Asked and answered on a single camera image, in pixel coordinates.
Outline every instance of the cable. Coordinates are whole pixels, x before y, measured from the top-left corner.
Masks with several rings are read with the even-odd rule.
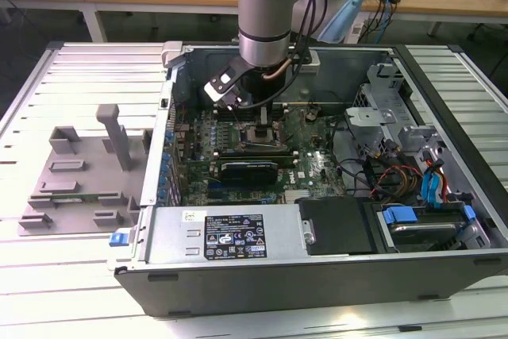
[[[374,17],[372,17],[371,20],[368,22],[367,27],[360,35],[359,40],[364,39],[365,37],[367,37],[370,33],[374,32],[374,31],[380,30],[381,32],[376,38],[376,42],[379,42],[381,37],[385,33],[388,25],[391,24],[393,14],[395,13],[396,10],[397,10],[397,4],[392,6],[388,0],[379,0],[378,8],[374,14]],[[379,12],[381,12],[382,16],[378,20],[377,17],[379,15]]]
[[[502,62],[505,60],[506,57],[508,57],[508,52],[505,53],[503,57],[501,57],[501,59],[497,62],[497,64],[491,70],[491,73],[489,74],[489,79],[492,78],[492,76],[498,70],[498,68],[501,66]]]
[[[386,4],[390,4],[390,0],[385,0]],[[389,16],[384,23],[383,30],[379,33],[379,35],[376,37],[374,44],[378,44],[381,41],[381,37],[383,37],[384,32],[387,30],[388,27],[388,21],[391,19],[391,16]]]
[[[323,24],[323,21],[325,20],[326,12],[328,11],[328,0],[324,0],[324,1],[325,1],[325,6],[323,7],[323,14],[321,15],[321,18],[319,19],[316,26],[310,33],[311,35],[314,35],[316,33],[316,31],[319,29],[319,27],[321,27],[321,24]]]
[[[23,11],[21,11],[14,3],[12,3],[11,0],[6,0],[12,7],[14,7],[14,9],[23,17],[24,20],[26,20],[43,38],[44,40],[46,41],[46,44],[49,43],[49,39],[48,37],[46,36],[46,34],[44,32],[42,32],[42,30],[39,29],[39,27],[37,27],[24,13]]]

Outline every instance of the power supply label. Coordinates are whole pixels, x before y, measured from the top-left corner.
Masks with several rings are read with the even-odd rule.
[[[262,214],[207,216],[205,258],[242,260],[267,256]]]

